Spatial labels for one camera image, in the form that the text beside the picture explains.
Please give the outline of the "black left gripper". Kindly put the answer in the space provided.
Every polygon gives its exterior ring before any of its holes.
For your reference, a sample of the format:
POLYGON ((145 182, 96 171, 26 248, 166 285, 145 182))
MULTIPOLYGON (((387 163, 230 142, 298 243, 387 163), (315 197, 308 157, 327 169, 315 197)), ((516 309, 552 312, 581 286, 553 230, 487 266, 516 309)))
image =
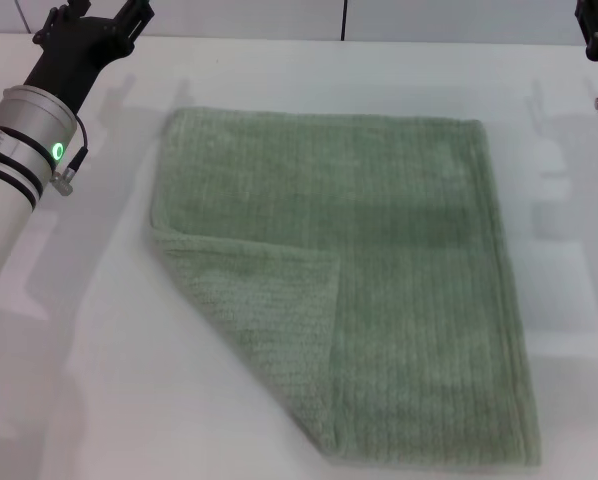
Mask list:
POLYGON ((149 0, 128 0, 114 19, 73 18, 73 1, 52 7, 33 35, 42 54, 24 84, 81 107, 101 71, 134 50, 153 17, 149 0))

